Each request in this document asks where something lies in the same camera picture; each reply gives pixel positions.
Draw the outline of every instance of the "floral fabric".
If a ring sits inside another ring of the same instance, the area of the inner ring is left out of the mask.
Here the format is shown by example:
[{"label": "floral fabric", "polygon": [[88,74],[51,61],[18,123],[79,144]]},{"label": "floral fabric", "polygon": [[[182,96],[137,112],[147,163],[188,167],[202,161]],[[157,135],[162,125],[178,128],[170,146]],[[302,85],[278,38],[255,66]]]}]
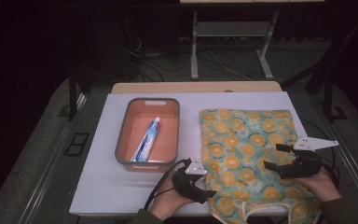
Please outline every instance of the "floral fabric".
[{"label": "floral fabric", "polygon": [[200,111],[203,165],[211,213],[223,223],[246,223],[254,211],[284,206],[289,223],[310,224],[320,215],[318,200],[294,180],[280,179],[263,161],[290,163],[292,153],[276,144],[293,145],[297,134],[289,110]]}]

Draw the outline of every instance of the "toothpaste tube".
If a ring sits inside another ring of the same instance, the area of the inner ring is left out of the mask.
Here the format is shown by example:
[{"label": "toothpaste tube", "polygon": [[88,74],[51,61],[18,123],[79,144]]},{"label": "toothpaste tube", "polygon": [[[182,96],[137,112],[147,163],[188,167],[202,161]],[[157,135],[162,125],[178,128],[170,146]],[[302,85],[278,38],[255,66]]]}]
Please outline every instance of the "toothpaste tube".
[{"label": "toothpaste tube", "polygon": [[144,138],[142,138],[141,143],[133,154],[131,161],[147,161],[149,157],[150,149],[153,146],[154,140],[159,129],[159,117],[150,122],[149,127],[145,133]]}]

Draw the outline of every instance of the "white table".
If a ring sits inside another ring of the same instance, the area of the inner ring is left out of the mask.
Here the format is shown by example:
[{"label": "white table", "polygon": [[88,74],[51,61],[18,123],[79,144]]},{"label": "white table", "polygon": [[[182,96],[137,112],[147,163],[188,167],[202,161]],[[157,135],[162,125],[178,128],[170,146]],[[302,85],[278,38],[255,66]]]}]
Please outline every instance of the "white table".
[{"label": "white table", "polygon": [[[226,90],[232,86],[236,90],[249,86],[250,91],[255,85],[260,90],[271,89],[263,92],[175,92],[178,85],[185,87],[185,83],[160,83],[151,84],[170,87],[172,92],[142,93],[147,90],[147,85],[138,84],[134,91],[138,93],[112,93],[109,94],[103,113],[99,121],[94,139],[89,149],[89,155],[79,179],[78,186],[70,213],[82,217],[92,216],[132,216],[139,208],[144,207],[147,197],[162,177],[162,173],[135,173],[126,171],[122,164],[115,158],[115,148],[118,134],[127,103],[136,97],[172,97],[180,103],[180,130],[177,160],[195,158],[201,155],[201,133],[199,112],[206,108],[232,108],[232,109],[289,109],[291,110],[296,131],[299,137],[307,136],[297,113],[284,91],[279,91],[275,82],[235,82],[235,83],[188,83],[194,91]],[[205,188],[204,182],[199,180],[198,186]],[[260,216],[271,216],[287,213],[282,209],[260,212]],[[192,203],[184,206],[177,212],[177,216],[209,216],[209,204]]]}]

